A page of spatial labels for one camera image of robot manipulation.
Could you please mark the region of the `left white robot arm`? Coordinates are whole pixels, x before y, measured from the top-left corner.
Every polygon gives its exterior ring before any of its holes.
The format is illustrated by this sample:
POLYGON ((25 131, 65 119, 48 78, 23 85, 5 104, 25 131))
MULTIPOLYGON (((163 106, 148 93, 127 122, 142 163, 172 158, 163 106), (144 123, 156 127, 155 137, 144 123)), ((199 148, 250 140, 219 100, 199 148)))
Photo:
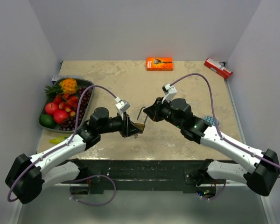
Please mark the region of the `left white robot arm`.
POLYGON ((144 126, 131 121, 125 112, 113 118, 104 107, 95 109, 90 119, 70 137, 54 147, 32 156, 17 156, 7 174, 5 184, 9 187, 7 200, 20 200, 22 204, 33 201, 46 187, 56 183, 75 181, 83 183, 87 171, 74 162, 61 165, 68 158, 88 150, 101 140, 104 133, 118 132, 123 138, 142 133, 144 126))

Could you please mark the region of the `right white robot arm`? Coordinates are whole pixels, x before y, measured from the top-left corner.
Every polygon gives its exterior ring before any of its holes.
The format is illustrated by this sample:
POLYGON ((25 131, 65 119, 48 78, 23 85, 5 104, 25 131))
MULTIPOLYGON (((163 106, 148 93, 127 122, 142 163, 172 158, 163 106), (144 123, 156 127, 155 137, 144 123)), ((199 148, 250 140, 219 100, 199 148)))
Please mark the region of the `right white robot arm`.
POLYGON ((195 116, 183 98, 171 102, 157 98, 143 112, 154 122, 165 120, 179 128, 187 140, 215 149, 232 159, 232 163, 206 159, 197 171, 190 174, 197 185, 221 179, 245 184, 261 196, 270 194, 280 175, 279 159, 273 150, 263 152, 218 133, 215 126, 195 116))

